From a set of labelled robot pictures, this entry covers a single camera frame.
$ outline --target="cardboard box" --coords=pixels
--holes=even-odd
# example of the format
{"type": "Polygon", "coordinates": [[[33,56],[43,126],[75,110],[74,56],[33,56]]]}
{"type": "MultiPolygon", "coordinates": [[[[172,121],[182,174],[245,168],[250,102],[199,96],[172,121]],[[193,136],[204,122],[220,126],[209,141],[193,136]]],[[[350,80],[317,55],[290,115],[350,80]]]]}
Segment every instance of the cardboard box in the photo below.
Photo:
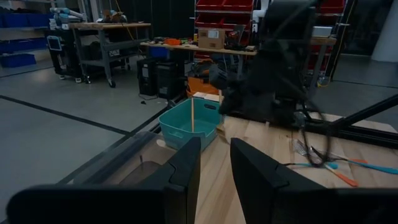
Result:
{"type": "Polygon", "coordinates": [[[198,46],[207,49],[223,49],[225,30],[223,29],[199,29],[198,46]]]}

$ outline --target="blue storage bin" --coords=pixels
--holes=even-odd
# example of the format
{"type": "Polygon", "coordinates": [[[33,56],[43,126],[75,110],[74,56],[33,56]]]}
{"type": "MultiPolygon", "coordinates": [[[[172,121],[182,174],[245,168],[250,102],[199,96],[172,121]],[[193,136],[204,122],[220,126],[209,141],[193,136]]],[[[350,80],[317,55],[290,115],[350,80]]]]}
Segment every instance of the blue storage bin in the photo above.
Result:
{"type": "Polygon", "coordinates": [[[17,52],[20,50],[30,50],[34,49],[35,45],[32,40],[25,39],[25,40],[11,40],[10,41],[10,50],[12,52],[17,52]]]}
{"type": "Polygon", "coordinates": [[[4,27],[2,14],[0,14],[0,28],[4,27]]]}
{"type": "Polygon", "coordinates": [[[19,54],[0,57],[1,66],[4,68],[16,68],[25,65],[36,64],[35,55],[31,54],[19,54]]]}
{"type": "Polygon", "coordinates": [[[49,26],[48,14],[26,14],[26,17],[31,27],[49,26]]]}
{"type": "Polygon", "coordinates": [[[3,14],[4,27],[29,27],[26,14],[3,14]]]}
{"type": "Polygon", "coordinates": [[[31,39],[34,46],[33,49],[41,49],[47,46],[47,39],[45,37],[31,39]]]}
{"type": "Polygon", "coordinates": [[[0,53],[11,53],[11,45],[9,41],[0,42],[0,53]]]}
{"type": "Polygon", "coordinates": [[[149,47],[151,57],[166,58],[169,50],[164,47],[149,47]]]}
{"type": "Polygon", "coordinates": [[[192,137],[200,137],[204,150],[216,137],[216,127],[220,123],[218,102],[194,98],[195,132],[192,132],[191,99],[185,100],[159,117],[160,127],[166,145],[180,149],[192,137]]]}

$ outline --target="concrete floor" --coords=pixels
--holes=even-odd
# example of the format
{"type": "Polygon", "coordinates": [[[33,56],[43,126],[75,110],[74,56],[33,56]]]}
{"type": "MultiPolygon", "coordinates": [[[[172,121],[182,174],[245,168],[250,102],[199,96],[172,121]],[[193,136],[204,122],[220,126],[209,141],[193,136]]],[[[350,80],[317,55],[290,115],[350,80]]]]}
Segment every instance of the concrete floor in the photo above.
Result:
{"type": "MultiPolygon", "coordinates": [[[[380,69],[375,70],[363,58],[340,61],[335,76],[339,81],[314,97],[324,112],[347,116],[398,93],[396,88],[377,86],[396,85],[386,81],[398,80],[392,69],[396,65],[372,63],[380,69]],[[364,81],[357,71],[366,74],[366,82],[353,83],[364,81]]],[[[163,99],[141,104],[135,72],[118,74],[115,81],[115,89],[104,79],[76,84],[73,79],[59,80],[53,68],[0,78],[0,221],[12,194],[57,183],[166,106],[163,99]]],[[[370,120],[398,129],[398,108],[370,120]]]]}
{"type": "Polygon", "coordinates": [[[14,193],[57,183],[167,106],[141,104],[136,72],[114,79],[77,84],[53,68],[0,78],[0,222],[14,193]]]}

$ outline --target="wooden stick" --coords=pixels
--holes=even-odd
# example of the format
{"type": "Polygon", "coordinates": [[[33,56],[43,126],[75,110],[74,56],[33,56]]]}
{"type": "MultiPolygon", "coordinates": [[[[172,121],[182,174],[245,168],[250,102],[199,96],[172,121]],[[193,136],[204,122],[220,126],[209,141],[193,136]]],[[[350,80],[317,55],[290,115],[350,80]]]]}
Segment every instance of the wooden stick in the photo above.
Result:
{"type": "Polygon", "coordinates": [[[192,132],[195,132],[195,117],[193,115],[193,97],[191,97],[191,124],[192,124],[192,132]]]}

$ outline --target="teal plastic basket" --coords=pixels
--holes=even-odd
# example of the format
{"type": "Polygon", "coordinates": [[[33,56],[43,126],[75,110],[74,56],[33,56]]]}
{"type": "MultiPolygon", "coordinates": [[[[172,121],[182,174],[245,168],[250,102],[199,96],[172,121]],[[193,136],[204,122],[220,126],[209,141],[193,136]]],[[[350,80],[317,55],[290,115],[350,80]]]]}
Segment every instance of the teal plastic basket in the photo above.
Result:
{"type": "Polygon", "coordinates": [[[201,149],[204,150],[216,137],[216,127],[220,123],[219,107],[218,102],[193,99],[195,132],[192,132],[191,99],[162,114],[159,123],[166,145],[178,150],[192,137],[200,137],[201,149]]]}

